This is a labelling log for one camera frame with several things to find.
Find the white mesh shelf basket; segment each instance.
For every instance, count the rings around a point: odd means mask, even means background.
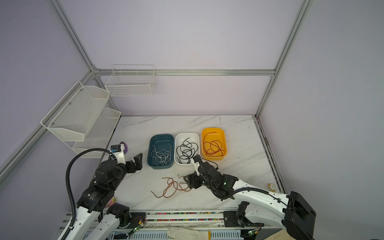
[[[61,141],[84,141],[109,99],[107,90],[80,82],[76,85],[78,90],[60,112],[49,122],[47,116],[41,121]]]
[[[77,154],[91,148],[109,149],[107,144],[111,139],[112,133],[119,121],[121,112],[111,108],[103,108],[101,114],[96,119],[95,124],[89,131],[84,141],[75,142],[72,150]],[[93,151],[82,155],[82,158],[101,158],[104,152]]]
[[[152,65],[112,65],[105,89],[113,97],[151,96],[156,87]]]

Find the lavender wall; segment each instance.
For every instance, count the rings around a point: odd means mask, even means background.
[[[104,83],[108,76],[102,76]],[[122,115],[255,114],[269,76],[157,76],[153,96],[112,97]]]
[[[87,68],[45,0],[0,4],[0,165]],[[53,239],[69,210],[65,170],[75,153],[47,133],[0,192],[2,239]],[[81,159],[71,179],[75,198],[95,159]]]
[[[61,2],[98,68],[274,69],[302,0]]]
[[[261,122],[314,238],[384,239],[384,2],[314,1]]]

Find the wire basket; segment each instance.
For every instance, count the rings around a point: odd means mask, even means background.
[[[153,65],[112,65],[112,71],[105,84],[111,96],[152,96],[156,87]]]
[[[41,121],[61,141],[84,141],[109,99],[107,90],[80,82],[75,85],[80,85],[79,89],[60,112],[47,123],[47,116]]]

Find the black cable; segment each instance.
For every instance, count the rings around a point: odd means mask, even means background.
[[[276,197],[272,196],[271,194],[269,194],[268,191],[266,190],[263,190],[263,189],[260,189],[260,188],[256,188],[256,187],[242,187],[242,188],[239,188],[239,189],[236,189],[232,192],[230,192],[229,194],[225,195],[224,197],[219,197],[218,195],[216,195],[213,191],[213,187],[211,186],[211,182],[209,181],[209,176],[207,174],[207,172],[205,171],[205,169],[203,168],[203,162],[201,161],[201,159],[198,159],[198,162],[201,166],[201,169],[202,169],[202,172],[203,172],[203,177],[205,178],[205,181],[208,182],[208,188],[211,190],[211,192],[218,198],[222,200],[225,200],[233,195],[235,195],[236,193],[239,193],[239,192],[243,192],[243,191],[255,191],[255,192],[261,192],[263,194],[266,194],[266,195],[269,195],[271,197],[273,197],[274,199],[276,199],[278,202],[281,202],[283,203],[287,208],[288,208],[288,205],[286,205],[284,202],[282,202],[281,200],[277,199]]]
[[[113,236],[113,239],[127,239],[127,238],[128,238],[128,234],[126,233],[120,233]]]
[[[287,210],[288,210],[288,211],[290,212],[290,214],[291,214],[291,220],[292,220],[293,226],[295,227],[296,232],[300,235],[300,238],[301,238],[302,240],[304,240],[304,238],[303,238],[302,235],[300,234],[299,230],[297,229],[295,222],[293,221],[292,211],[290,210],[290,208],[288,207],[288,205],[287,205],[285,202],[282,202],[281,199],[278,199],[278,198],[276,198],[275,196],[269,194],[269,192],[266,191],[266,190],[258,189],[258,188],[254,188],[254,187],[243,187],[243,188],[240,188],[240,189],[237,189],[237,190],[232,191],[231,193],[229,193],[228,195],[226,195],[226,196],[225,196],[223,199],[221,199],[221,200],[225,200],[225,199],[227,199],[228,197],[230,197],[230,196],[232,196],[232,195],[234,195],[234,194],[236,194],[236,193],[242,192],[242,191],[255,191],[255,192],[261,192],[261,193],[264,193],[264,194],[267,194],[267,195],[273,197],[274,199],[277,200],[277,202],[281,202],[282,204],[284,204],[284,205],[287,207]]]
[[[206,160],[206,161],[208,161],[208,162],[212,162],[212,163],[216,164],[216,170],[218,170],[218,165],[217,165],[217,163],[215,163],[215,162],[213,162],[213,161],[210,161],[210,160]]]
[[[70,172],[71,172],[72,165],[76,161],[76,159],[78,159],[80,156],[82,156],[82,155],[84,155],[86,153],[92,152],[92,151],[103,151],[103,152],[109,153],[108,160],[111,159],[111,157],[112,157],[112,153],[109,152],[107,149],[104,149],[104,148],[92,148],[92,149],[88,149],[88,150],[85,150],[84,152],[79,153],[68,164],[67,172],[65,173],[65,185],[67,187],[68,197],[69,197],[70,203],[71,203],[72,218],[71,218],[70,224],[69,224],[67,230],[65,231],[63,237],[61,238],[61,240],[64,240],[64,239],[67,238],[69,232],[73,229],[73,224],[74,224],[74,222],[76,220],[76,204],[75,204],[74,199],[73,199],[72,190],[71,190],[71,184],[70,184]]]
[[[101,220],[103,219],[103,211],[100,212],[100,215],[97,217],[97,219],[99,220],[99,222],[101,222]]]
[[[248,234],[248,235],[243,235],[243,234],[240,234],[240,237],[242,237],[242,238],[247,238],[247,237],[253,237],[253,236],[255,236],[255,238],[256,238],[256,236],[257,236],[257,234]]]
[[[178,147],[176,148],[176,154],[177,154],[177,156],[178,156],[177,160],[179,161],[180,164],[183,164],[183,163],[181,162],[181,160],[188,160],[187,164],[190,163],[192,157],[196,154],[196,152],[197,152],[198,149],[199,149],[199,145],[198,145],[197,143],[194,143],[194,142],[188,142],[188,141],[187,141],[188,139],[189,139],[189,138],[187,138],[186,140],[184,140],[184,142],[183,142],[180,146],[178,146]]]

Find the white marble table surface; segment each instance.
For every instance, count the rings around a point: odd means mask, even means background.
[[[176,136],[180,132],[195,132],[201,138],[201,131],[206,127],[219,127],[225,132],[228,154],[223,160],[215,161],[219,172],[265,190],[268,190],[268,183],[276,183],[251,115],[121,117],[110,145],[124,141],[128,146],[126,161],[142,152],[143,168],[125,176],[115,192],[117,202],[131,210],[237,208],[239,201],[221,201],[204,186],[189,192],[177,191],[167,199],[158,199],[151,193],[162,195],[167,187],[167,180],[162,177],[176,179],[194,172],[193,167],[175,163],[169,169],[149,167],[147,154],[151,137],[162,133]]]

